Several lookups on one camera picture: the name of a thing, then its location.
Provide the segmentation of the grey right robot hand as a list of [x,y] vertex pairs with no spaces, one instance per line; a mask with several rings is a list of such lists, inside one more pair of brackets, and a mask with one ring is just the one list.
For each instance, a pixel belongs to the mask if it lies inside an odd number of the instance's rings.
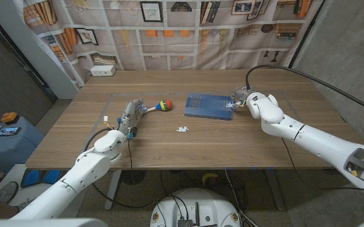
[[232,93],[232,110],[236,111],[238,107],[244,107],[249,95],[255,91],[256,89],[254,86],[236,87]]

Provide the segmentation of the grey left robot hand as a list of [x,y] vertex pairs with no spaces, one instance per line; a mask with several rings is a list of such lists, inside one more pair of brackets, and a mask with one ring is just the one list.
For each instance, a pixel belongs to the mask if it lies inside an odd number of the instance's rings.
[[127,136],[133,127],[136,127],[142,115],[144,114],[143,99],[139,98],[129,102],[121,117],[119,122],[118,131],[122,132]]

